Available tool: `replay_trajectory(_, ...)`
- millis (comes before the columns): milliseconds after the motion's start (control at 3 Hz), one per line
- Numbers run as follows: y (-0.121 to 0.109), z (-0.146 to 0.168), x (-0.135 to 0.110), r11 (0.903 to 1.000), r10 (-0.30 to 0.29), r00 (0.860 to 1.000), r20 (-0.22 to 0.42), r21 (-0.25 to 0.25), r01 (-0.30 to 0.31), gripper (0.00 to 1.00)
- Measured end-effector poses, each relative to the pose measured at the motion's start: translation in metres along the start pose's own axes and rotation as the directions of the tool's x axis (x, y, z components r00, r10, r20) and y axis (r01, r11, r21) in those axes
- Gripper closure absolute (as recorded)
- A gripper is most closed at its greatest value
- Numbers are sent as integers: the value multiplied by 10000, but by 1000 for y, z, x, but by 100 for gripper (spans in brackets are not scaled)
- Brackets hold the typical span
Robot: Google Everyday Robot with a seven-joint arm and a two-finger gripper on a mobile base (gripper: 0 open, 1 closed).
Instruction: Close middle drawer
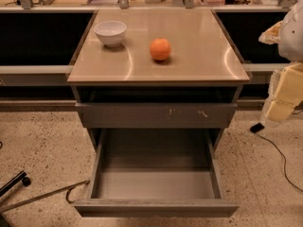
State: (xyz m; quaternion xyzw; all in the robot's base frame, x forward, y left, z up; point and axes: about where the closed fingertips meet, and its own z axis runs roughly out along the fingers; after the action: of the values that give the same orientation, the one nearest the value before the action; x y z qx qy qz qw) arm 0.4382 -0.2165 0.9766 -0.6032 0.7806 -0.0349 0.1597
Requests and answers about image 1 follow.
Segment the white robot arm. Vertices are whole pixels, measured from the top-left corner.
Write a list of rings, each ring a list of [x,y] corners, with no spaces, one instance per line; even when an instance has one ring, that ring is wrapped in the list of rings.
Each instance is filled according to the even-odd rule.
[[[284,19],[262,32],[258,40],[277,44],[278,54],[291,62],[272,74],[263,106],[262,123],[275,125],[286,120],[303,101],[303,0],[298,0]]]

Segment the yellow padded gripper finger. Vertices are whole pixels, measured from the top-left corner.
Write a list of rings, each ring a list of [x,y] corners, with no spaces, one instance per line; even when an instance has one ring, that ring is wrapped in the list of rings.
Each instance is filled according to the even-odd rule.
[[[303,63],[291,63],[275,70],[270,80],[269,97],[264,105],[266,122],[282,122],[303,101]]]

